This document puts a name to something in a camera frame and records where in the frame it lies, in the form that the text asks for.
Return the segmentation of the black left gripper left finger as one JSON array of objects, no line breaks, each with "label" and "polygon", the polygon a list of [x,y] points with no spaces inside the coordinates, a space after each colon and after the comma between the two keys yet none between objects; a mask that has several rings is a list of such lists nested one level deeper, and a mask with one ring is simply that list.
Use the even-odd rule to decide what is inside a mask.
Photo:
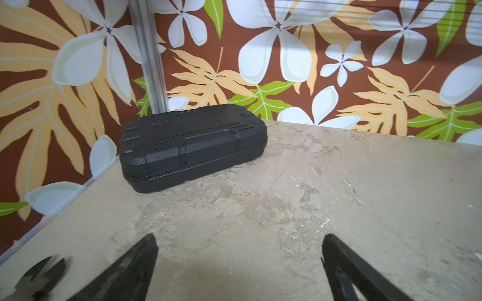
[{"label": "black left gripper left finger", "polygon": [[145,300],[157,257],[156,239],[148,233],[70,300]]}]

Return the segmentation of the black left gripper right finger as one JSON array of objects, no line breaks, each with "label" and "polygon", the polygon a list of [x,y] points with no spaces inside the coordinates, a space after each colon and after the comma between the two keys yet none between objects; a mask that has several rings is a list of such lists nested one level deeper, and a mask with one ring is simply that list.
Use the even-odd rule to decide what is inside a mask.
[{"label": "black left gripper right finger", "polygon": [[358,300],[356,288],[366,300],[411,299],[336,235],[324,237],[322,254],[334,300]]}]

